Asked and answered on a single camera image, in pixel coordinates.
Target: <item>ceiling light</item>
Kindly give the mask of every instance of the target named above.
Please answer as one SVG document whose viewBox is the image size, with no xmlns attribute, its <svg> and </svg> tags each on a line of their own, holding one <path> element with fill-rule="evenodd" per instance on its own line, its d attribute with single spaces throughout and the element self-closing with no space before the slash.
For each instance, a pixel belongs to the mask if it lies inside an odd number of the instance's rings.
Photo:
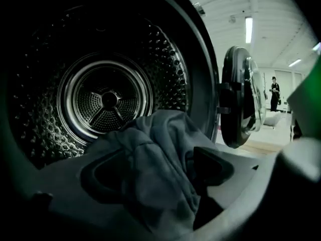
<svg viewBox="0 0 321 241">
<path fill-rule="evenodd" d="M 313 51 L 317 51 L 321 47 L 321 43 L 317 43 L 315 47 L 312 48 Z"/>
<path fill-rule="evenodd" d="M 299 63 L 300 61 L 301 61 L 301 59 L 297 59 L 295 62 L 292 62 L 292 63 L 289 65 L 289 67 L 292 67 L 293 65 Z"/>
<path fill-rule="evenodd" d="M 246 27 L 246 36 L 245 36 L 245 43 L 251 43 L 252 39 L 252 28 L 253 28 L 253 18 L 246 17 L 245 18 L 245 27 Z"/>
</svg>

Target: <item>white ceiling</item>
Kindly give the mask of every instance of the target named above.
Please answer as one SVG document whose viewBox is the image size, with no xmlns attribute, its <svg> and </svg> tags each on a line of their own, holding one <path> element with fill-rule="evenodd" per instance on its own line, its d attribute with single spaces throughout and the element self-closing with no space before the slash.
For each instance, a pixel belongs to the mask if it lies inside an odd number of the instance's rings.
<svg viewBox="0 0 321 241">
<path fill-rule="evenodd" d="M 248 49 L 259 67 L 309 72 L 318 57 L 317 39 L 293 0 L 191 0 L 200 3 L 219 68 L 231 46 Z M 253 17 L 251 44 L 245 44 L 245 17 Z M 293 67 L 288 65 L 302 61 Z"/>
</svg>

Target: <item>black clothing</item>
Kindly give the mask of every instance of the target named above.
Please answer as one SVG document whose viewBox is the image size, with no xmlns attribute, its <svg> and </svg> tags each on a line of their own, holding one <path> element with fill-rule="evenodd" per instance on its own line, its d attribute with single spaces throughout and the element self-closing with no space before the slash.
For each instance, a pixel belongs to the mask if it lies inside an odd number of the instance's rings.
<svg viewBox="0 0 321 241">
<path fill-rule="evenodd" d="M 273 89 L 276 89 L 277 91 L 280 92 L 280 86 L 278 83 L 272 84 L 270 91 L 272 92 L 272 97 L 271 97 L 271 111 L 276 111 L 277 108 L 277 103 L 280 98 L 280 93 L 273 92 Z"/>
</svg>

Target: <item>gray cloth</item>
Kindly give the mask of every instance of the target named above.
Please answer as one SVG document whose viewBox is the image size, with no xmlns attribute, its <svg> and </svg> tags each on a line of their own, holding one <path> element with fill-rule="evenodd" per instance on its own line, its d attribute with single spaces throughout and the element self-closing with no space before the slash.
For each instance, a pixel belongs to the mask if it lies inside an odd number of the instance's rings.
<svg viewBox="0 0 321 241">
<path fill-rule="evenodd" d="M 121 182 L 127 208 L 161 239 L 175 239 L 193 231 L 199 208 L 188 176 L 187 160 L 194 146 L 213 147 L 186 113 L 158 110 L 127 123 L 121 130 L 99 138 L 88 153 L 124 150 L 130 173 Z"/>
</svg>

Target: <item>man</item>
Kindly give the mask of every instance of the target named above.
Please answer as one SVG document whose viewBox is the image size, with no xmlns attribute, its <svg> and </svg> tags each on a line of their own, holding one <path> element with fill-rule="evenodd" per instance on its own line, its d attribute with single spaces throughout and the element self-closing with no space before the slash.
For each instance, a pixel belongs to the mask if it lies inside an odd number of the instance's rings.
<svg viewBox="0 0 321 241">
<path fill-rule="evenodd" d="M 272 85 L 270 92 L 272 92 L 272 97 L 271 97 L 271 111 L 276 111 L 277 108 L 277 103 L 280 99 L 280 86 L 278 83 L 276 83 L 276 78 L 272 77 Z"/>
</svg>

